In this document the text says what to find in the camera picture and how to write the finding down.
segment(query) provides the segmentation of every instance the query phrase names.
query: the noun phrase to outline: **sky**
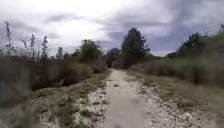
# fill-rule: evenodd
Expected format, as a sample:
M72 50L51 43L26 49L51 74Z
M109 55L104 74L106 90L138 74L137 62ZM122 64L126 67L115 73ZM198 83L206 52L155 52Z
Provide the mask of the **sky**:
M48 37L51 53L72 52L83 39L101 42L103 50L120 47L130 28L146 38L158 56L175 51L195 32L214 33L224 23L224 0L0 0L0 41L22 45L34 34L36 47Z

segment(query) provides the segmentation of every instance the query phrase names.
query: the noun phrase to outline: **tree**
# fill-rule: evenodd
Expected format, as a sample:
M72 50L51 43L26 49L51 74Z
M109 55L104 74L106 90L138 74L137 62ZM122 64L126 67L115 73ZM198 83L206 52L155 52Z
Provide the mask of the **tree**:
M121 47L124 66L129 67L137 63L149 53L150 49L145 42L145 38L137 28L131 28L128 31Z
M90 63L95 61L101 54L100 46L98 42L93 40L83 40L83 44L80 46L81 60Z
M120 57L121 51L118 48L110 49L106 54L106 63L108 67L111 67L114 61L117 61Z
M44 41L42 43L42 57L43 59L47 58L47 36L44 37Z
M204 47L204 40L207 36L195 33L189 36L188 40L183 43L177 50L176 55L179 57L193 57L199 55Z
M63 58L63 48L62 47L58 47L58 53L56 54L56 58L58 60Z
M68 53L65 53L64 56L63 56L63 59L66 60L66 59L68 59L69 57L70 57L69 54L68 54Z
M33 59L35 57L34 46L35 46L35 36L32 34L32 37L30 38L30 56L29 57L31 57Z

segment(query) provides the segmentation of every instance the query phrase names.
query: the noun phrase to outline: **vegetation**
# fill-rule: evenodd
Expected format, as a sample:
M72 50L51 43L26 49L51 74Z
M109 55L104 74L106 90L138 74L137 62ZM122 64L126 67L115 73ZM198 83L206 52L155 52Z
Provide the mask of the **vegetation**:
M223 87L223 30L214 35L192 34L177 51L159 60L149 59L131 69L146 74L177 77L195 85Z

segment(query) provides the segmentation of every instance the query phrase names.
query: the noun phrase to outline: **gravel path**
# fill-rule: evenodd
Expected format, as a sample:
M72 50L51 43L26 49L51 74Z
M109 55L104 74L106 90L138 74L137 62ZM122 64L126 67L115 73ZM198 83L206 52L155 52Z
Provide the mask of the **gravel path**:
M139 93L142 89L148 93ZM162 103L153 88L144 88L123 71L112 70L105 91L109 104L105 120L98 127L214 128L202 115L181 112L175 106Z

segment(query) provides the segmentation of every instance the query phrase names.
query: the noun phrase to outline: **tall grass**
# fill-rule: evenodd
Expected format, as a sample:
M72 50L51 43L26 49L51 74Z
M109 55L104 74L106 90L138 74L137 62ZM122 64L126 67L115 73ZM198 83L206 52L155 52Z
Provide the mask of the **tall grass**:
M224 61L217 59L162 59L151 60L131 67L132 70L158 76L177 77L195 85L224 87Z

